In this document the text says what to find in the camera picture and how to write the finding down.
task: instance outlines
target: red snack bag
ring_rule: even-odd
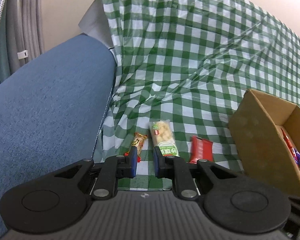
[[[294,160],[296,161],[296,163],[298,163],[297,155],[296,155],[296,153],[294,152],[293,145],[292,145],[292,143],[290,142],[289,137],[286,135],[286,133],[284,132],[284,130],[283,130],[282,128],[281,128],[281,131],[282,131],[282,134],[283,134],[283,139],[284,139],[284,141],[286,142],[286,144],[287,144],[287,146],[288,146],[288,148],[289,148],[289,150],[290,150],[290,152],[291,152],[291,154],[292,154]]]
[[[212,143],[209,140],[192,136],[191,158],[189,163],[197,163],[197,160],[206,159],[213,162]]]

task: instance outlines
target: round pad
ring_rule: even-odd
[[[232,196],[231,203],[244,212],[259,212],[267,207],[268,199],[258,192],[241,191]]]
[[[25,195],[22,204],[30,211],[42,212],[58,205],[59,199],[59,196],[50,190],[36,190]]]
[[[0,200],[0,214],[6,225],[30,234],[66,228],[76,222],[86,208],[87,199],[77,184],[64,178],[17,186]]]
[[[288,198],[279,190],[243,176],[218,180],[203,206],[216,223],[244,234],[282,227],[291,209]]]

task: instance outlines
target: blue fabric surface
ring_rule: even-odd
[[[79,35],[0,85],[0,198],[8,189],[92,156],[115,61]],[[0,236],[6,228],[0,217]]]

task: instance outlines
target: open cardboard box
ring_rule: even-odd
[[[281,128],[300,152],[300,108],[257,90],[246,91],[229,129],[248,176],[300,196],[300,172]]]

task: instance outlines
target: gray panel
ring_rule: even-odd
[[[27,235],[10,230],[2,240],[287,240],[280,231],[239,235],[213,224],[192,201],[172,191],[119,191],[113,199],[95,201],[75,225],[57,233]]]
[[[102,0],[93,1],[79,22],[79,27],[83,33],[101,41],[107,48],[113,47],[108,20],[103,11]]]

